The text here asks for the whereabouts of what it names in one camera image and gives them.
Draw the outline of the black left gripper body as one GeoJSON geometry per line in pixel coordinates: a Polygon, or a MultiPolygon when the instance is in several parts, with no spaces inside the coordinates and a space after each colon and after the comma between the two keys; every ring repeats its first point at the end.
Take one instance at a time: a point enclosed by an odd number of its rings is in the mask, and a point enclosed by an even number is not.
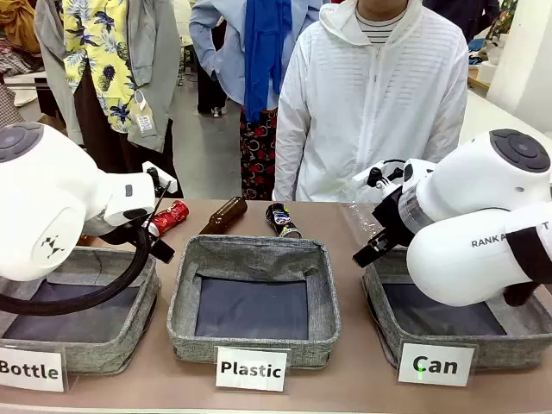
{"type": "Polygon", "coordinates": [[[136,218],[135,220],[113,229],[105,235],[100,235],[99,238],[110,245],[116,246],[130,243],[136,247],[136,230],[144,229],[147,231],[149,254],[161,260],[163,263],[169,264],[175,255],[175,250],[160,238],[158,231],[154,229],[154,223],[149,221],[149,217],[150,216],[143,216],[136,218]]]}

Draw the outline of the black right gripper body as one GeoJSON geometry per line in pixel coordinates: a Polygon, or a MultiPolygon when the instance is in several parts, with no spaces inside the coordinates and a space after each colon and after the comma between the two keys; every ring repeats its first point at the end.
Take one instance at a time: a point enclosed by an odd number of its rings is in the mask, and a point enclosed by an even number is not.
{"type": "Polygon", "coordinates": [[[378,249],[392,249],[395,246],[408,247],[414,237],[399,214],[398,202],[401,195],[402,188],[399,187],[385,197],[373,211],[373,216],[383,228],[376,235],[378,249]]]}

